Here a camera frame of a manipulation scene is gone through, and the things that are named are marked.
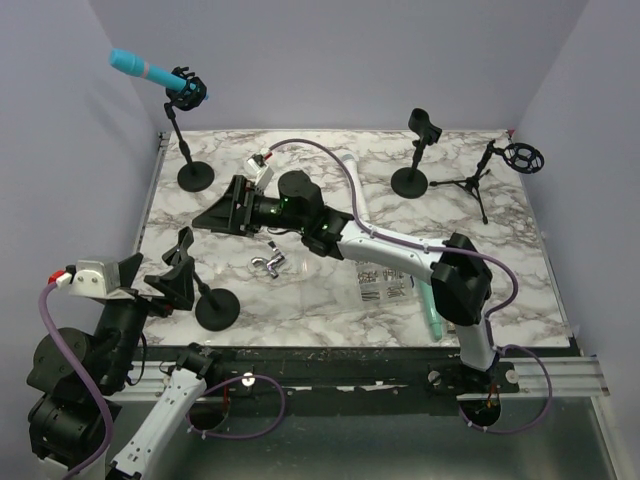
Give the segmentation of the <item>black clip stand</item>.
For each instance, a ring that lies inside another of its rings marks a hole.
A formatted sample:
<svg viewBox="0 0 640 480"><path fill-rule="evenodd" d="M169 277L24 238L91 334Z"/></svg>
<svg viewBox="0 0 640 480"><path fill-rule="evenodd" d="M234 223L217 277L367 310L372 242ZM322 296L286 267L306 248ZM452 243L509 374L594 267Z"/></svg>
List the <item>black clip stand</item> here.
<svg viewBox="0 0 640 480"><path fill-rule="evenodd" d="M177 243L162 255L163 262L171 267L189 258L188 248L194 237L190 227L178 231ZM228 289L211 289L197 274L193 279L198 287L200 298L195 306L195 317L199 325L212 332L225 330L233 325L240 313L240 302L237 296Z"/></svg>

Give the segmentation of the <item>white microphone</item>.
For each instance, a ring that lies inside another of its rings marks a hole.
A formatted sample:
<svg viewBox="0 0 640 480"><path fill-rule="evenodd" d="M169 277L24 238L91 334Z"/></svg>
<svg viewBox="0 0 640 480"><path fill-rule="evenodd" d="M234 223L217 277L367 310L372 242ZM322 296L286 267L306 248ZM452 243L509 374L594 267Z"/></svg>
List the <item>white microphone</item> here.
<svg viewBox="0 0 640 480"><path fill-rule="evenodd" d="M358 172L359 157L354 152L345 151L341 156L341 160L345 164L354 182L358 217L363 223L369 223L370 215Z"/></svg>

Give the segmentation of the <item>blue microphone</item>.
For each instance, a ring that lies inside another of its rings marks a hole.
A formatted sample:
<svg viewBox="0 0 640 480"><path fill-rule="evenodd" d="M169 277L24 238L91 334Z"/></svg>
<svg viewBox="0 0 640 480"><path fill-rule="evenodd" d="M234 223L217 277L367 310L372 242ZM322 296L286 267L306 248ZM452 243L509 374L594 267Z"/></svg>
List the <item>blue microphone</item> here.
<svg viewBox="0 0 640 480"><path fill-rule="evenodd" d="M180 92L185 87L196 90L195 79L187 80L186 75L171 73L126 50L113 49L109 55L109 64L121 73L146 79L171 91Z"/></svg>

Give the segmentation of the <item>black round base stand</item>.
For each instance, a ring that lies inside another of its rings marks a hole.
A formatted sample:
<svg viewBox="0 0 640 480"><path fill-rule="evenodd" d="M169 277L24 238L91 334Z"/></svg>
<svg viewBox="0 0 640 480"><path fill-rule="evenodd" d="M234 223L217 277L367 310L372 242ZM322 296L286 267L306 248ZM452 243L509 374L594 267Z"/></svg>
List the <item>black round base stand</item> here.
<svg viewBox="0 0 640 480"><path fill-rule="evenodd" d="M424 195L429 181L418 168L425 149L436 144L442 134L442 129L435 126L429 114L422 108L414 108L408 120L408 128L417 135L412 142L414 153L410 167L403 167L394 172L391 177L391 188L394 193L405 199L416 199Z"/></svg>

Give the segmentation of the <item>mint green microphone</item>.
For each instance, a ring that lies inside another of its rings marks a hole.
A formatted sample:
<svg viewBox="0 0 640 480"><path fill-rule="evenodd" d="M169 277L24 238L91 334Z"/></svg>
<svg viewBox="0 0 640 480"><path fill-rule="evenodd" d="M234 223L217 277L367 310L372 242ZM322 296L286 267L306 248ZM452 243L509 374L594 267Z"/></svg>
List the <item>mint green microphone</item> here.
<svg viewBox="0 0 640 480"><path fill-rule="evenodd" d="M433 290L429 284L421 280L417 281L425 308L426 324L435 341L443 338L442 320L437 312Z"/></svg>

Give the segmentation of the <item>black tripod shock mount stand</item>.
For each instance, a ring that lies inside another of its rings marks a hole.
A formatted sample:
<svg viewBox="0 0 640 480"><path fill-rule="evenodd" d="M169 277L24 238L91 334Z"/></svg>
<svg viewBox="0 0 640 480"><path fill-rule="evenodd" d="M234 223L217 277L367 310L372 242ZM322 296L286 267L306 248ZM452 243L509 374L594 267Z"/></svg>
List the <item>black tripod shock mount stand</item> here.
<svg viewBox="0 0 640 480"><path fill-rule="evenodd" d="M536 174L544 168L545 158L542 153L532 145L516 142L505 147L498 147L495 140L487 143L480 161L476 165L474 173L463 179L451 179L444 181L430 181L430 187L456 186L475 199L480 207L481 220L484 225L489 223L484 202L482 200L480 184L481 180L491 173L490 161L494 157L500 157L504 164L511 170L525 175Z"/></svg>

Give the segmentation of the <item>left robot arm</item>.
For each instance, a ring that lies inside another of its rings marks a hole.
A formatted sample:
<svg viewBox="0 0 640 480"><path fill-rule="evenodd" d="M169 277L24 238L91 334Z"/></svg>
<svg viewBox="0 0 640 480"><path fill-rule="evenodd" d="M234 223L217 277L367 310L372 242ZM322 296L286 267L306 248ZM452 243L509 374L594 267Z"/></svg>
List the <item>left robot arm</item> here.
<svg viewBox="0 0 640 480"><path fill-rule="evenodd" d="M120 261L89 259L54 273L39 296L48 334L33 356L27 376L41 392L28 415L33 453L51 479L149 479L168 441L199 395L214 393L222 380L211 354L198 344L182 351L167 386L134 436L112 460L105 457L121 410L111 396L131 383L133 358L145 345L150 316L190 309L195 300L195 262L179 250L166 259L170 269L145 281L158 295L145 297L132 282L141 254ZM90 298L104 309L91 334L57 328L48 309L54 291Z"/></svg>

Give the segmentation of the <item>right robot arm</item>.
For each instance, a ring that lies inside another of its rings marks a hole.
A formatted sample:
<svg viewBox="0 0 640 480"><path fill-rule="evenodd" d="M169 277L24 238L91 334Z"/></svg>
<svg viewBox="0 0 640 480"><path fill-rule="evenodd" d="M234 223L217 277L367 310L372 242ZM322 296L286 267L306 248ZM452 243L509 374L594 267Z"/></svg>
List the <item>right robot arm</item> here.
<svg viewBox="0 0 640 480"><path fill-rule="evenodd" d="M427 283L437 312L456 327L462 384L480 392L494 383L497 353L483 318L493 275L466 236L436 242L368 227L326 205L320 187L300 170L281 176L277 188L278 197L270 198L245 176L235 175L192 225L235 236L252 236L264 227L294 230L317 256L374 263Z"/></svg>

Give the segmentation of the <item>chrome faucet tap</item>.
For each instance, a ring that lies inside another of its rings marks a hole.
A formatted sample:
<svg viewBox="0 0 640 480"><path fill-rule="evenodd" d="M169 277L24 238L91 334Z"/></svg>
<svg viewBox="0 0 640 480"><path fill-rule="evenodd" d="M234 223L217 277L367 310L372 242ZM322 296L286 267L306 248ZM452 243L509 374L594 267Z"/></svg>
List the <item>chrome faucet tap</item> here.
<svg viewBox="0 0 640 480"><path fill-rule="evenodd" d="M279 277L278 268L286 262L286 256L273 240L268 242L268 246L271 248L273 255L269 258L253 257L250 260L250 264L254 268L265 270L272 279L276 279Z"/></svg>

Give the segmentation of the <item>clear screw organizer box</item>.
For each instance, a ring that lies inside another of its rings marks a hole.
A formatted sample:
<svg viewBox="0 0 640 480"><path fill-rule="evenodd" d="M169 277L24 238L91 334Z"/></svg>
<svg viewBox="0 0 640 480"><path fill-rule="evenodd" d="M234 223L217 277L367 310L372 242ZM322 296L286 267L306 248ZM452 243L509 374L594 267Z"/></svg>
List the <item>clear screw organizer box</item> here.
<svg viewBox="0 0 640 480"><path fill-rule="evenodd" d="M416 299L413 278L394 268L319 257L305 248L295 260L301 307L308 314L378 310Z"/></svg>

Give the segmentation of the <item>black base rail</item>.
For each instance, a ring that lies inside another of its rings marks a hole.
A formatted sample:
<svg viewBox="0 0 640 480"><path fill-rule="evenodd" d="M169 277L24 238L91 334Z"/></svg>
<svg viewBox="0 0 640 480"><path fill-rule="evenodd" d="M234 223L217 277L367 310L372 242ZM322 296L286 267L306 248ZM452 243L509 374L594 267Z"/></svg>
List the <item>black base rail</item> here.
<svg viewBox="0 0 640 480"><path fill-rule="evenodd" d="M217 384L244 373L269 376L296 416L449 416L458 405L517 394L515 367L487 373L462 365L456 348L206 347L207 378Z"/></svg>

